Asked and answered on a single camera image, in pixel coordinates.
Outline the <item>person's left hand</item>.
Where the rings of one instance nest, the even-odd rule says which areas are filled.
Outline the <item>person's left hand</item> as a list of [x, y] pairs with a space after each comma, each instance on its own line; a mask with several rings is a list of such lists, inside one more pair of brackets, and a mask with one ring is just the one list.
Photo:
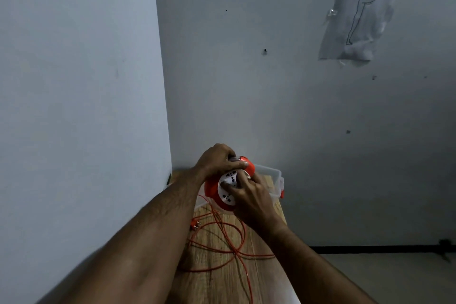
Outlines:
[[203, 184], [213, 176], [222, 176], [227, 172], [238, 169], [227, 169], [227, 161], [238, 161], [236, 153], [229, 146], [217, 143], [206, 150], [198, 159], [192, 171], [198, 178], [198, 182]]

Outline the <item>person's right hand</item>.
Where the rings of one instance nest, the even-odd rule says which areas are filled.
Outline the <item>person's right hand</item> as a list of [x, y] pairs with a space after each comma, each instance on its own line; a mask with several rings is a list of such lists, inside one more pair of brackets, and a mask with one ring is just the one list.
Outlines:
[[278, 231], [288, 227], [273, 207], [266, 183], [258, 174], [250, 179], [242, 170], [237, 171], [237, 180], [241, 186], [241, 198], [236, 201], [234, 214], [266, 240]]

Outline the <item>orange white extension cord reel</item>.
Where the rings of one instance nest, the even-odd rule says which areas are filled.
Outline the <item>orange white extension cord reel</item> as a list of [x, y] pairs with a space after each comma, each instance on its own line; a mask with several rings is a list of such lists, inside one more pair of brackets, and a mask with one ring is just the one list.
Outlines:
[[241, 188], [237, 180], [236, 170], [227, 172], [222, 176], [213, 176], [204, 183], [204, 196], [208, 203], [216, 210], [223, 214], [233, 214], [235, 210], [235, 198], [225, 189], [220, 186], [220, 183], [227, 183], [227, 185], [234, 188]]

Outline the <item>person's left forearm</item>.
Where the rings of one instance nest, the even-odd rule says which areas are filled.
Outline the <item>person's left forearm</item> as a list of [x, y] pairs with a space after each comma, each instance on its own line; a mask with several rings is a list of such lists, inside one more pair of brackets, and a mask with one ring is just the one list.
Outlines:
[[36, 304], [165, 304], [209, 177], [184, 171]]

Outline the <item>person's right forearm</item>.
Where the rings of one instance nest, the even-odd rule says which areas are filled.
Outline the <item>person's right forearm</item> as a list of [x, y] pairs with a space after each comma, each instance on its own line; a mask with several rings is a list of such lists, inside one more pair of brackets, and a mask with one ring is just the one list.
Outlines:
[[301, 304], [378, 304], [283, 221], [264, 225], [258, 235], [279, 261]]

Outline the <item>clear plastic storage box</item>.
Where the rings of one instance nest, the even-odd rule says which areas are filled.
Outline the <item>clear plastic storage box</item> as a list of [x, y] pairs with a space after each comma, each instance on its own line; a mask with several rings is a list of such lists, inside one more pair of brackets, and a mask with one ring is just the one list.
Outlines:
[[[284, 179], [282, 177], [281, 171], [278, 169], [272, 169], [258, 164], [251, 164], [251, 166], [254, 167], [254, 169], [247, 169], [246, 172], [248, 174], [258, 174], [259, 177], [263, 178], [263, 180], [266, 183], [267, 190], [270, 193], [272, 203], [276, 204], [279, 201], [279, 199], [283, 197], [284, 194]], [[194, 210], [196, 211], [202, 207], [207, 206], [213, 208], [204, 196], [203, 183], [197, 194]]]

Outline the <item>black baseboard strip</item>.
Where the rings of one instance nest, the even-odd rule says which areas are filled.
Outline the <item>black baseboard strip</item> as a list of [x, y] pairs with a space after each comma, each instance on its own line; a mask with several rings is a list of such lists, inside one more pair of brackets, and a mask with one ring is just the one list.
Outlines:
[[440, 239], [432, 245], [364, 245], [364, 246], [311, 246], [317, 254], [415, 254], [431, 253], [450, 262], [447, 254], [456, 253], [456, 243], [450, 239]]

